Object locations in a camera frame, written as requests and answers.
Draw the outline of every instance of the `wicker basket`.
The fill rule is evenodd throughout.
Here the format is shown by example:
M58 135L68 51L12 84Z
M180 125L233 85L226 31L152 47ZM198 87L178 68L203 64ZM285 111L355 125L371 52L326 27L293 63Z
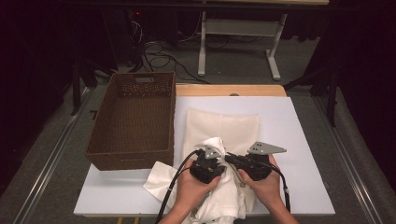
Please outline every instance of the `wicker basket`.
M99 170L173 165L175 73L115 74L96 116L86 157Z

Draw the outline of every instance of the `white table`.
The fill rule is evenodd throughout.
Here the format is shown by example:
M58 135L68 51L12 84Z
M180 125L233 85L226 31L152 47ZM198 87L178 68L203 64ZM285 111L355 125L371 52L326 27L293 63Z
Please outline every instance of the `white table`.
M294 215L335 213L289 97L178 96L175 114L176 167L181 161L180 148L189 107L224 114L260 114L258 141L288 150L286 153L275 154L275 157L290 189L291 212ZM149 171L150 169L98 171L92 165L74 213L86 217L155 217L161 202L143 188ZM268 211L256 203L248 216L263 214L268 214Z

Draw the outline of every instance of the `wrist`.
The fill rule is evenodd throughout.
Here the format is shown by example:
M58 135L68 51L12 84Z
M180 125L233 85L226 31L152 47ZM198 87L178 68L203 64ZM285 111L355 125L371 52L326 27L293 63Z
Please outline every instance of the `wrist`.
M181 223L188 216L190 211L184 206L179 206L175 204L171 210L166 214L166 216L161 220L161 224L175 224Z
M271 214L288 211L288 209L286 209L286 206L285 204L283 204L283 201L281 199L271 201L270 203L265 203L264 205L265 207L267 207L268 211Z

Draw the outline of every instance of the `hand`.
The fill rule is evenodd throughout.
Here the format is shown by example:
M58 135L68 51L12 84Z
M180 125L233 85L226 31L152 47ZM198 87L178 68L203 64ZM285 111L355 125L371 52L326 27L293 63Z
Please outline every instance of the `hand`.
M271 164L277 167L273 155L269 155L269 161ZM259 201L266 207L274 203L282 202L279 189L280 178L279 174L276 172L271 172L267 178L259 181L252 180L250 176L242 169L239 169L238 173L241 175L242 181L249 185L251 189L253 189Z
M269 155L269 161L279 169L273 155ZM253 189L259 201L267 207L277 223L298 223L282 202L279 189L280 177L277 172L272 171L267 178L259 181L252 180L242 169L239 169L238 173L241 175L242 181Z
M184 169L192 166L192 159L184 165ZM214 189L220 181L216 176L209 184L197 180L190 174L190 170L183 171L177 178L177 196L174 206L160 223L181 223L192 209L198 206L206 194Z

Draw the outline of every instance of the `white cloth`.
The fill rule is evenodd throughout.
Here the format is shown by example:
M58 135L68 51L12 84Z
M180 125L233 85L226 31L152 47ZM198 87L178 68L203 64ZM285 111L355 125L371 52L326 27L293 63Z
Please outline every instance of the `white cloth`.
M241 188L233 169L224 161L224 155L226 151L245 155L248 148L257 141L259 125L258 115L221 115L189 109L182 158L198 146L208 145L219 150L221 155L219 161L227 166L227 169L222 174L218 186L208 194L198 210L184 220L183 224L230 224L236 218L245 218L246 212L251 212L256 200L254 192L249 187ZM171 166L156 162L143 187L162 201L176 171ZM176 192L177 185L169 197L168 207L172 207L175 203Z

